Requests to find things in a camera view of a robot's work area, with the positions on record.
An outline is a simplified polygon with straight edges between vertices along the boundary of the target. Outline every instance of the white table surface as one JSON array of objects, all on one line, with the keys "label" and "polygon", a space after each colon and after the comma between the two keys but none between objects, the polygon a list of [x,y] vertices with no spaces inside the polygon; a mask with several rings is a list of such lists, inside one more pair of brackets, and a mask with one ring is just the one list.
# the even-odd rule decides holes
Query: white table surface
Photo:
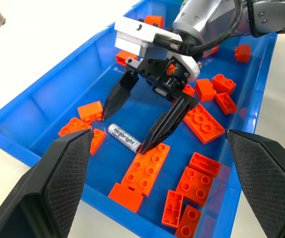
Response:
[{"label": "white table surface", "polygon": [[[0,108],[136,2],[0,0],[0,11],[7,19],[0,28]],[[285,148],[285,35],[277,40],[256,133]],[[0,149],[0,205],[27,170]],[[136,235],[81,201],[69,237]],[[265,237],[243,195],[231,237]]]}]

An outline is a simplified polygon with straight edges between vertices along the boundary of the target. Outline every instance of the orange logo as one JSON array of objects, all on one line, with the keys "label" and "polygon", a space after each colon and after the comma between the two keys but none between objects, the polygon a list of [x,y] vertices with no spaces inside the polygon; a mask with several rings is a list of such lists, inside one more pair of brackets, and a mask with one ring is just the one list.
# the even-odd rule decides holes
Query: orange logo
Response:
[{"label": "orange logo", "polygon": [[177,69],[177,67],[175,67],[174,64],[170,64],[170,66],[167,69],[167,75],[171,75],[171,74],[175,73],[176,69]]}]

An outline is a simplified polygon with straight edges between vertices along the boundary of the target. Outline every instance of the black cable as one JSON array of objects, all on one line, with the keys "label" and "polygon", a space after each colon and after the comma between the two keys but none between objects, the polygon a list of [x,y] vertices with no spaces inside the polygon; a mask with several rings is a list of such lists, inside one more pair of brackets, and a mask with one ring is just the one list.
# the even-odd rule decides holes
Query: black cable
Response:
[{"label": "black cable", "polygon": [[156,36],[154,38],[154,44],[161,46],[169,51],[172,51],[172,52],[175,52],[181,55],[186,55],[186,56],[200,54],[206,50],[209,50],[219,45],[226,39],[228,39],[231,36],[231,34],[237,29],[238,25],[240,24],[240,21],[243,15],[242,0],[234,0],[234,6],[235,6],[235,10],[233,13],[233,21],[230,24],[228,30],[222,33],[221,35],[219,35],[216,39],[208,43],[195,46],[193,44],[169,40],[167,38],[162,38],[161,36]]}]

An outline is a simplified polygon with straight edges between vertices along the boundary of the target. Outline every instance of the white battery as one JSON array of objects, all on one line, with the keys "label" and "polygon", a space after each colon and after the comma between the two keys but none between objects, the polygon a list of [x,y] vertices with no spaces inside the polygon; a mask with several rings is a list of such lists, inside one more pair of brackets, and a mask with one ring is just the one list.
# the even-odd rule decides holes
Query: white battery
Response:
[{"label": "white battery", "polygon": [[141,143],[116,124],[111,124],[108,127],[108,132],[134,153],[139,151]]}]

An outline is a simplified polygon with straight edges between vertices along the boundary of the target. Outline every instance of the orange building block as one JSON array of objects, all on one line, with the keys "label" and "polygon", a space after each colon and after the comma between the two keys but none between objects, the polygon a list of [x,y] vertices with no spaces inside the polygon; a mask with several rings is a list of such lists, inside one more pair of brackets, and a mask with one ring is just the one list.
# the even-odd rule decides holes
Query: orange building block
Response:
[{"label": "orange building block", "polygon": [[98,129],[94,129],[94,138],[92,139],[91,151],[90,151],[91,155],[94,155],[96,153],[96,151],[101,146],[105,138],[106,138],[105,132]]},{"label": "orange building block", "polygon": [[76,132],[84,129],[91,129],[92,127],[78,118],[72,118],[62,129],[58,132],[59,136],[64,136],[72,132]]},{"label": "orange building block", "polygon": [[109,193],[108,197],[132,212],[138,212],[143,196],[137,191],[116,183]]},{"label": "orange building block", "polygon": [[202,213],[187,205],[182,215],[180,224],[175,232],[177,238],[192,238],[194,237],[198,222],[200,221]]},{"label": "orange building block", "polygon": [[212,85],[217,93],[228,93],[228,95],[231,95],[236,87],[236,83],[234,83],[234,81],[226,78],[222,74],[217,74],[213,78]]},{"label": "orange building block", "polygon": [[195,89],[191,87],[191,85],[187,84],[183,89],[183,92],[194,97],[195,96]]},{"label": "orange building block", "polygon": [[189,166],[205,175],[216,178],[221,164],[199,153],[194,153]]},{"label": "orange building block", "polygon": [[121,184],[149,196],[169,150],[168,145],[160,144],[146,154],[138,153],[123,177]]},{"label": "orange building block", "polygon": [[206,54],[203,58],[206,58],[208,56],[211,56],[212,54],[215,54],[219,50],[220,46],[215,46],[214,48],[211,49],[211,51]]},{"label": "orange building block", "polygon": [[214,99],[216,91],[209,79],[199,79],[195,83],[195,91],[200,101],[206,102]]},{"label": "orange building block", "polygon": [[210,193],[213,178],[186,167],[176,191],[197,205],[204,206]]},{"label": "orange building block", "polygon": [[137,60],[138,57],[132,53],[129,53],[127,51],[120,51],[117,55],[116,55],[116,62],[123,65],[123,66],[126,66],[126,60],[128,58],[133,58],[134,60]]},{"label": "orange building block", "polygon": [[189,111],[184,121],[203,144],[215,140],[225,132],[225,129],[201,104],[198,104],[196,108]]},{"label": "orange building block", "polygon": [[235,49],[235,59],[238,62],[248,63],[251,58],[250,45],[239,44]]},{"label": "orange building block", "polygon": [[217,94],[215,96],[215,100],[225,115],[229,115],[237,111],[236,104],[227,93]]},{"label": "orange building block", "polygon": [[101,120],[103,116],[103,106],[100,101],[81,106],[77,110],[81,120],[87,124]]},{"label": "orange building block", "polygon": [[177,228],[182,210],[183,194],[169,190],[162,216],[162,224]]},{"label": "orange building block", "polygon": [[144,23],[153,26],[157,24],[159,28],[164,29],[164,18],[162,16],[147,15],[144,19]]}]

